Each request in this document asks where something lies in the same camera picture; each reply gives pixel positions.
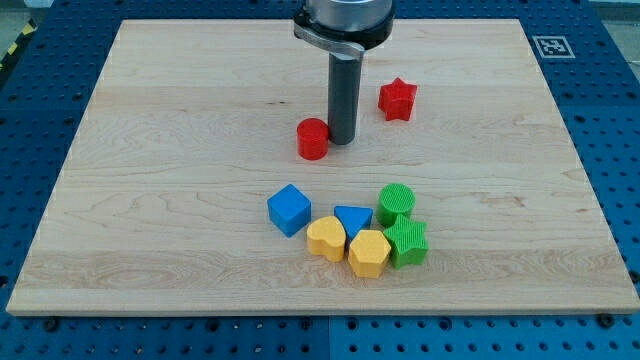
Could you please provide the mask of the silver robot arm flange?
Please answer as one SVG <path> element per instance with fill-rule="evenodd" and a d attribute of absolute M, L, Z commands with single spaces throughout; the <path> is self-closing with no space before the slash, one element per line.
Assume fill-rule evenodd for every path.
<path fill-rule="evenodd" d="M 393 0 L 305 0 L 294 36 L 344 61 L 361 61 L 391 34 Z"/>

